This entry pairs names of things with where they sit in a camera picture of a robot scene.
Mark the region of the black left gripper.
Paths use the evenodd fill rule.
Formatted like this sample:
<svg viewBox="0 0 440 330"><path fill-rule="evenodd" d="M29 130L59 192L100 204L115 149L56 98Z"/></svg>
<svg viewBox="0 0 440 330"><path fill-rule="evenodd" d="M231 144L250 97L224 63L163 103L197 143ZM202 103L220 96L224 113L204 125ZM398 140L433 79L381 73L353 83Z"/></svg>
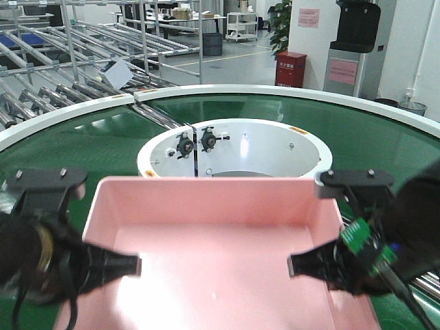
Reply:
<svg viewBox="0 0 440 330"><path fill-rule="evenodd" d="M85 283L93 269L92 245L62 219L21 217L20 233L24 236L20 256L20 299L35 305L77 299L94 289ZM102 283L123 276L139 276L142 259L139 255L108 253L104 257Z"/></svg>

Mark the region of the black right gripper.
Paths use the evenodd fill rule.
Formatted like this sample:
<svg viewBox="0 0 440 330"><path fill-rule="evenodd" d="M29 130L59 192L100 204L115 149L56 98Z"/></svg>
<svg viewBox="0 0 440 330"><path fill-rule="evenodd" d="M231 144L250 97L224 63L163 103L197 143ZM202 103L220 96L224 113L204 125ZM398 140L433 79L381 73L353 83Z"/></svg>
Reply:
<svg viewBox="0 0 440 330"><path fill-rule="evenodd" d="M380 296L413 279L399 252L397 243L386 240L377 219L358 217L322 247L290 254L287 269L290 278L322 279L331 290Z"/></svg>

